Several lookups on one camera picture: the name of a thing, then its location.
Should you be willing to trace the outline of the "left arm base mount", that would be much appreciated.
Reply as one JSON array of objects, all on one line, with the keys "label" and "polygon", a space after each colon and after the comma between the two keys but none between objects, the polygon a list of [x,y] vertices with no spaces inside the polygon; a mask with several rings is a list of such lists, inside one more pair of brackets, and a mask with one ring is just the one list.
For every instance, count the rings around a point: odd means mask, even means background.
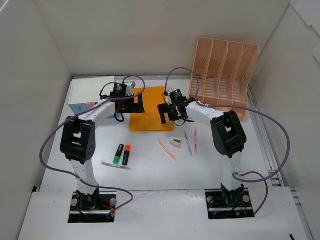
[{"label": "left arm base mount", "polygon": [[82,193],[74,192],[69,207],[69,224],[113,223],[117,206],[116,192],[100,192],[94,199]]}]

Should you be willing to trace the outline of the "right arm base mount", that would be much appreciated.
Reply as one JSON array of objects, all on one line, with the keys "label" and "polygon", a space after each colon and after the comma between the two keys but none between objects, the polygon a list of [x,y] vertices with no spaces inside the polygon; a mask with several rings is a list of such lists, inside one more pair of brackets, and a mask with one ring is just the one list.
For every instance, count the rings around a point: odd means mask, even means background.
[{"label": "right arm base mount", "polygon": [[226,189],[205,190],[209,220],[254,218],[251,196],[244,186],[231,192]]}]

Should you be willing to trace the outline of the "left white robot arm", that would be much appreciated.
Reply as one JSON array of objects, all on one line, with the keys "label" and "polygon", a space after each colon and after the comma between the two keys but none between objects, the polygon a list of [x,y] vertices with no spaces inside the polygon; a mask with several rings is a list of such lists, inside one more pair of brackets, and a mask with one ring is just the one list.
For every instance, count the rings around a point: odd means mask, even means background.
[{"label": "left white robot arm", "polygon": [[74,119],[70,117],[63,127],[60,151],[70,161],[78,177],[76,194],[89,210],[100,204],[100,191],[94,176],[92,158],[96,151],[96,129],[114,115],[142,114],[145,112],[142,92],[134,94],[136,83],[114,83],[109,95],[88,111]]}]

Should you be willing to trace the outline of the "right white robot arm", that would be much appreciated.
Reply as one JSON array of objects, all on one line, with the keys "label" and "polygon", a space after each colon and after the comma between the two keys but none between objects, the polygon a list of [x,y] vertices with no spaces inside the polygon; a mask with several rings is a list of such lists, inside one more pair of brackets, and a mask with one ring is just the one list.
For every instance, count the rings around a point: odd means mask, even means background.
[{"label": "right white robot arm", "polygon": [[164,92],[162,97],[169,97],[157,106],[161,124],[167,121],[175,122],[189,119],[199,121],[210,127],[213,145],[218,153],[227,159],[223,164],[223,180],[221,183],[221,200],[227,206],[233,206],[239,201],[239,193],[244,191],[244,185],[232,177],[232,174],[241,169],[241,156],[247,136],[233,110],[223,112],[203,104],[195,98],[182,95],[180,89]]}]

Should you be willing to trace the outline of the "orange folder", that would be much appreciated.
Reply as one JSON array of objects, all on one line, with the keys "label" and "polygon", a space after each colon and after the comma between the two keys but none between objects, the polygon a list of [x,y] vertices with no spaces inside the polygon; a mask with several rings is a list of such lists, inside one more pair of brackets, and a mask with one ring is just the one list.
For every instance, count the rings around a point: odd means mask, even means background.
[{"label": "orange folder", "polygon": [[129,120],[130,132],[172,132],[175,129],[173,122],[166,116],[166,124],[161,124],[158,105],[164,104],[164,86],[147,87],[142,93],[145,113],[132,113]]}]

